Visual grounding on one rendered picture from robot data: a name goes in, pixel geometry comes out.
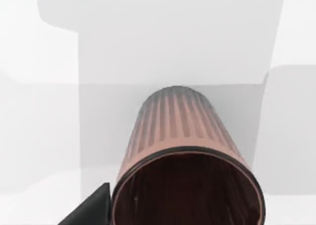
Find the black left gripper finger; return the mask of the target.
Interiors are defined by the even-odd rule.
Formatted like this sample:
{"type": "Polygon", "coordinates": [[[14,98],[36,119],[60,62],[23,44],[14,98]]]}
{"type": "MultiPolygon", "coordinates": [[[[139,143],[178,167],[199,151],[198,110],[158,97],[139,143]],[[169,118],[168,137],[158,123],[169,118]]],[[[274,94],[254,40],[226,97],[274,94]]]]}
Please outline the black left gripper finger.
{"type": "Polygon", "coordinates": [[[110,183],[103,183],[57,225],[110,225],[110,183]]]}

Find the ribbed reddish-brown cup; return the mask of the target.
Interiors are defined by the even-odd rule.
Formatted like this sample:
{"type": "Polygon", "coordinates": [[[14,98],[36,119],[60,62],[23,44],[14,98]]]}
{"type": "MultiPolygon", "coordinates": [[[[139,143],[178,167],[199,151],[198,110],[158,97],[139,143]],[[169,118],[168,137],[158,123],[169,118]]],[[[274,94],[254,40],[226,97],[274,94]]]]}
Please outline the ribbed reddish-brown cup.
{"type": "Polygon", "coordinates": [[[262,190],[208,99],[184,86],[139,110],[111,225],[264,225],[262,190]]]}

